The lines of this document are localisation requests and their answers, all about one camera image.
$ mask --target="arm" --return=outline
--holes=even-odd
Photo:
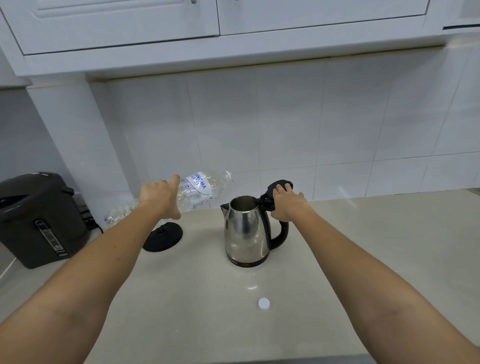
[[[277,186],[272,217],[292,221],[376,362],[480,363],[480,351],[420,293],[310,207]]]
[[[143,186],[129,216],[79,251],[0,325],[0,363],[85,361],[146,238],[161,219],[180,218],[179,182],[177,175],[171,183]]]

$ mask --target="white bottle cap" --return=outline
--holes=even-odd
[[[260,307],[262,310],[268,310],[270,308],[270,301],[268,298],[261,298],[258,300],[258,307]]]

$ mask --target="cabinet door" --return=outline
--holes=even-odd
[[[428,0],[218,0],[221,35],[423,15]]]
[[[24,54],[219,34],[216,0],[0,0]]]

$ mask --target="hand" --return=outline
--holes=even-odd
[[[170,183],[161,181],[142,186],[140,189],[140,203],[138,206],[150,206],[158,213],[158,219],[172,218],[178,220],[181,214],[177,207],[177,193],[180,176],[172,177]]]
[[[303,192],[296,194],[288,183],[285,184],[285,188],[286,190],[278,184],[276,189],[273,190],[275,210],[272,211],[272,217],[280,221],[290,222],[297,211],[310,208],[310,205]]]

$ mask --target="plastic water bottle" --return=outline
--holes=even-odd
[[[232,175],[228,171],[222,173],[198,172],[180,180],[177,193],[177,206],[180,213],[196,210],[206,205],[210,200],[221,195],[226,185],[232,182]],[[105,215],[105,227],[111,228],[123,220],[138,206],[138,200],[114,208]],[[160,220],[155,229],[168,220]]]

